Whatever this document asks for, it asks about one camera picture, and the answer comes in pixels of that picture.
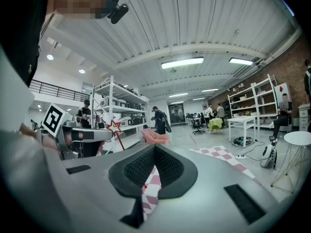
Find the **black rectangular slot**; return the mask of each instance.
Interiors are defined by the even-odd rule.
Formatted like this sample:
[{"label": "black rectangular slot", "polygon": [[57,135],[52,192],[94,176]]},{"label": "black rectangular slot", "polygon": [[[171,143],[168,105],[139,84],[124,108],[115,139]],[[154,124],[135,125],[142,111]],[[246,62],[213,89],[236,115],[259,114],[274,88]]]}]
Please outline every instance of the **black rectangular slot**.
[{"label": "black rectangular slot", "polygon": [[89,165],[75,166],[71,168],[66,168],[68,174],[78,173],[85,170],[91,169]]},{"label": "black rectangular slot", "polygon": [[265,215],[265,212],[248,196],[248,194],[239,185],[234,184],[224,188],[249,224],[255,222],[263,215]]}]

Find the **checkered floor mat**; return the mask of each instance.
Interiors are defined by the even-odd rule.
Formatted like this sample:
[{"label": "checkered floor mat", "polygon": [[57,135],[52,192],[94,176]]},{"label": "checkered floor mat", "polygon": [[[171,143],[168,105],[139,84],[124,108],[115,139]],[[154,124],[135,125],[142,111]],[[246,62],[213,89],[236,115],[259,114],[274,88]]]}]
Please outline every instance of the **checkered floor mat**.
[{"label": "checkered floor mat", "polygon": [[[232,153],[230,153],[224,146],[203,148],[203,149],[190,149],[196,153],[205,154],[211,157],[227,161],[229,164],[240,170],[242,173],[249,176],[252,180],[259,183],[257,178],[241,163],[239,162]],[[156,208],[157,205],[157,193],[161,189],[161,182],[159,172],[156,167],[152,170],[150,176],[146,181],[147,188],[142,189],[142,203],[144,219],[146,220],[148,215]]]}]

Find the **white stool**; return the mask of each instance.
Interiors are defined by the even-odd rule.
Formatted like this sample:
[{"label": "white stool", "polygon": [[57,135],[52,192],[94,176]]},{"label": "white stool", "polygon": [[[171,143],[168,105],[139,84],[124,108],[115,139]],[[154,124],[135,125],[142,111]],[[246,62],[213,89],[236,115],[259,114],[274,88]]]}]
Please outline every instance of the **white stool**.
[{"label": "white stool", "polygon": [[[295,189],[297,188],[297,184],[298,184],[298,181],[299,181],[299,178],[300,178],[300,173],[302,172],[302,164],[301,164],[301,162],[304,161],[303,158],[302,158],[302,152],[303,152],[303,150],[305,149],[305,147],[307,145],[311,144],[311,133],[306,132],[306,131],[291,132],[291,133],[288,133],[288,134],[286,134],[284,136],[284,140],[289,143],[288,144],[288,148],[287,148],[287,152],[286,152],[286,155],[285,155],[285,158],[284,158],[284,161],[282,163],[282,166],[281,166],[280,170],[278,171],[277,175],[275,176],[275,178],[273,179],[273,181],[271,183],[271,187],[273,187],[274,184],[281,177],[283,177],[284,174],[285,174],[285,176],[289,177],[288,172],[294,166],[294,163],[297,162],[296,165],[300,164],[300,166],[299,166],[299,172],[298,172],[298,177],[297,177],[296,185],[295,186],[293,185],[293,182],[292,182],[291,178],[289,177],[293,189],[292,189],[292,191],[283,189],[283,190],[289,191],[291,193],[294,193]],[[299,146],[299,148],[297,149],[293,159],[291,160],[292,145]],[[285,159],[287,157],[287,153],[288,152],[290,153],[290,158],[288,160],[288,165],[283,170],[281,175],[279,175],[279,173],[280,173],[280,171],[281,171],[281,169],[282,169],[282,167],[283,167],[283,165],[285,163]]]}]

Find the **balcony railing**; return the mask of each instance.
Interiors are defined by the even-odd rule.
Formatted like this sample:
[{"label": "balcony railing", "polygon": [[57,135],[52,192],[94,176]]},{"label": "balcony railing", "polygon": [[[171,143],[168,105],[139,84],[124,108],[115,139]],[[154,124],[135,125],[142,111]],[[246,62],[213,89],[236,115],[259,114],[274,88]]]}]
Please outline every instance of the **balcony railing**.
[{"label": "balcony railing", "polygon": [[38,80],[32,80],[29,86],[29,90],[33,92],[38,92],[41,94],[46,94],[50,96],[55,96],[64,99],[70,99],[74,101],[83,102],[86,99],[89,99],[89,95],[72,91],[66,88],[62,88],[53,84],[40,82]]}]

